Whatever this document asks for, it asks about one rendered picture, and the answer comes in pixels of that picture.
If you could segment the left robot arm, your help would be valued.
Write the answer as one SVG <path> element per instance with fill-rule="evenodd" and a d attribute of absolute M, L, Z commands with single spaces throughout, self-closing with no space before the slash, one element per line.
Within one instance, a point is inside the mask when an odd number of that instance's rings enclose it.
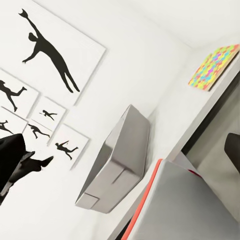
<path fill-rule="evenodd" d="M 54 156 L 46 158 L 45 160 L 35 160 L 31 159 L 31 157 L 35 154 L 35 151 L 27 152 L 23 155 L 23 158 L 20 160 L 20 163 L 15 168 L 12 176 L 6 183 L 2 192 L 0 193 L 0 205 L 5 200 L 6 196 L 9 193 L 9 189 L 13 186 L 14 183 L 24 178 L 26 175 L 31 172 L 40 172 L 42 168 L 45 168 L 53 159 Z"/>

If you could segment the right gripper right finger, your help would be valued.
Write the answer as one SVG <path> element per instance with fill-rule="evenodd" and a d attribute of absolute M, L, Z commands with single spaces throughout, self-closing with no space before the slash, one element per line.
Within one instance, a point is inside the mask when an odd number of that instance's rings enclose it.
<path fill-rule="evenodd" d="M 224 145 L 224 151 L 240 173 L 240 135 L 228 133 Z"/>

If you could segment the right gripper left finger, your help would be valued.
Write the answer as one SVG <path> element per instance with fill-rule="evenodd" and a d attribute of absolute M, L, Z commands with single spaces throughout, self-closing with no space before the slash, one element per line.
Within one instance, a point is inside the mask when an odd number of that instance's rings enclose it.
<path fill-rule="evenodd" d="M 0 193 L 26 153 L 22 133 L 0 138 Z"/>

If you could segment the jigsaw puzzle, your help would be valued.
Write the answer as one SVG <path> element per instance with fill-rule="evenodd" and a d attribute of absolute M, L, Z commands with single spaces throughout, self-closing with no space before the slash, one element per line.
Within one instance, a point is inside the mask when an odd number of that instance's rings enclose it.
<path fill-rule="evenodd" d="M 188 85 L 207 92 L 239 50 L 240 44 L 217 48 L 206 57 Z"/>

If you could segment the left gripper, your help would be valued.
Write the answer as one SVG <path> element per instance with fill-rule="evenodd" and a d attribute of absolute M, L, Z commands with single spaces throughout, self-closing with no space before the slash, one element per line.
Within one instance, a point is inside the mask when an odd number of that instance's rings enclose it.
<path fill-rule="evenodd" d="M 45 168 L 54 159 L 54 156 L 46 158 L 45 160 L 31 159 L 34 154 L 35 151 L 32 151 L 23 155 L 23 158 L 13 172 L 16 178 L 22 179 L 31 172 L 40 172 L 42 168 Z"/>

